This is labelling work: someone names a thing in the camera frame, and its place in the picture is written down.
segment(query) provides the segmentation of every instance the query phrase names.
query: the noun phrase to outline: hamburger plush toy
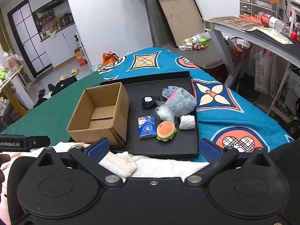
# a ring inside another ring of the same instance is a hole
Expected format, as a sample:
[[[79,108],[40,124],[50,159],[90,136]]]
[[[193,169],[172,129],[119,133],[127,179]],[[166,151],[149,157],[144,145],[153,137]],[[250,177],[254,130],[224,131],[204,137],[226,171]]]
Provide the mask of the hamburger plush toy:
[[[164,121],[157,127],[157,139],[164,142],[171,140],[174,134],[177,132],[174,123],[169,121]]]

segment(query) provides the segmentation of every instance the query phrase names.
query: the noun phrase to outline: yellow table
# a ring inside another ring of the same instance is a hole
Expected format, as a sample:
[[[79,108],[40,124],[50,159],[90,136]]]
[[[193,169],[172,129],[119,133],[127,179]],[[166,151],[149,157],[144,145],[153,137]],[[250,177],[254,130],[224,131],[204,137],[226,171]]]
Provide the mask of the yellow table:
[[[20,71],[22,70],[23,65],[21,65],[21,67],[19,67],[19,69],[14,72],[5,82],[2,86],[0,86],[0,92],[4,92],[4,94],[6,95],[7,99],[10,101],[10,103],[14,106],[14,108],[17,110],[18,113],[20,113],[20,115],[23,117],[27,111],[25,110],[24,107],[22,107],[22,105],[19,103],[18,99],[13,95],[13,93],[11,92],[11,89],[9,87],[9,83],[12,81],[12,79],[18,74],[20,73]]]

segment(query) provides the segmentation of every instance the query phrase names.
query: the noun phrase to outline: kitchen counter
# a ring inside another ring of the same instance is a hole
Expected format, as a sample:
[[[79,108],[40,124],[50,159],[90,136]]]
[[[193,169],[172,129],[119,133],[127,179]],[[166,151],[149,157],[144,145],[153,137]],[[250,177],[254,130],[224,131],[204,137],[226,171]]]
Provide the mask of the kitchen counter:
[[[65,25],[64,27],[61,27],[60,29],[56,30],[56,33],[58,33],[59,31],[62,31],[65,28],[68,28],[68,27],[70,27],[71,25],[74,25],[74,24],[75,24],[75,22],[70,23],[69,25]],[[48,35],[48,36],[44,37],[43,39],[41,39],[41,42],[43,42],[44,40],[47,40],[48,38],[50,38],[50,35]]]

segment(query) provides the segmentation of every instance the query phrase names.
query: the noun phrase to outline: wicker basket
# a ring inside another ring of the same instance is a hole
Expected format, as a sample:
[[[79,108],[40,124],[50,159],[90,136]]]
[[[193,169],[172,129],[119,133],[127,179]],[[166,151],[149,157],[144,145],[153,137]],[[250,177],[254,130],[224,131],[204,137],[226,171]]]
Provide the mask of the wicker basket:
[[[240,38],[239,37],[231,38],[231,42],[235,46],[238,45],[236,39],[240,39]],[[229,53],[231,55],[232,61],[234,63],[240,63],[241,61],[243,61],[248,56],[248,54],[251,52],[251,49],[252,49],[253,46],[254,46],[254,44],[250,42],[250,47],[247,50],[243,51],[243,52],[240,52],[236,49],[232,49],[228,46],[228,50],[229,50]]]

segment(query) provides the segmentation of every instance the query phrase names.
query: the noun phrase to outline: human hand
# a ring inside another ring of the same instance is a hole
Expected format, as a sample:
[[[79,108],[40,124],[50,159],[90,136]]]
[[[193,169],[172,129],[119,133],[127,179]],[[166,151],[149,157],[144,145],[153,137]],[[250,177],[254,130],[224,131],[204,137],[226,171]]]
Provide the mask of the human hand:
[[[11,160],[10,155],[8,154],[0,154],[0,161],[1,163],[9,162]],[[2,193],[2,183],[5,181],[4,173],[2,170],[0,170],[0,193]]]

